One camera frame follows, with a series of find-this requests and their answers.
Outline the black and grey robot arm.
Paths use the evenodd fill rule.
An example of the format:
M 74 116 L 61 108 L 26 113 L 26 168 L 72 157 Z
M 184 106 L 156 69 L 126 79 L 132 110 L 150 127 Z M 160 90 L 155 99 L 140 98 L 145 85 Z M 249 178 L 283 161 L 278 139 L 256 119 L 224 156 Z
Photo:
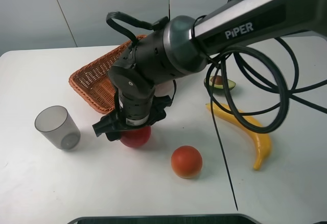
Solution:
M 251 44 L 312 31 L 326 36 L 326 0 L 228 0 L 209 15 L 193 19 L 164 17 L 150 24 L 122 12 L 110 12 L 107 24 L 127 36 L 131 43 L 107 71 L 115 88 L 114 110 L 93 125 L 96 136 L 121 138 L 128 130 L 151 126 L 166 117 L 172 97 L 155 96 L 155 86 L 198 73 L 206 66 L 226 79 L 226 60 L 234 55 L 239 69 L 257 87 L 279 94 L 278 113 L 273 122 L 259 127 L 246 121 L 225 91 L 225 109 L 245 128 L 257 133 L 276 130 L 284 121 L 289 101 L 295 100 L 325 113 L 326 109 L 297 93 L 326 85 L 325 81 L 307 87 L 287 87 L 275 63 Z

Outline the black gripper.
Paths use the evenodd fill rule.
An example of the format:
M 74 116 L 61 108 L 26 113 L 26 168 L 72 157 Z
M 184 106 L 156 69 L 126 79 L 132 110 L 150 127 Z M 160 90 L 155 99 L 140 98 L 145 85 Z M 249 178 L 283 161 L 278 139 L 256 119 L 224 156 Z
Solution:
M 151 126 L 166 117 L 165 108 L 172 105 L 170 96 L 151 93 L 145 99 L 126 97 L 115 88 L 114 110 L 92 125 L 96 137 L 105 134 L 111 142 L 121 139 L 121 133 Z

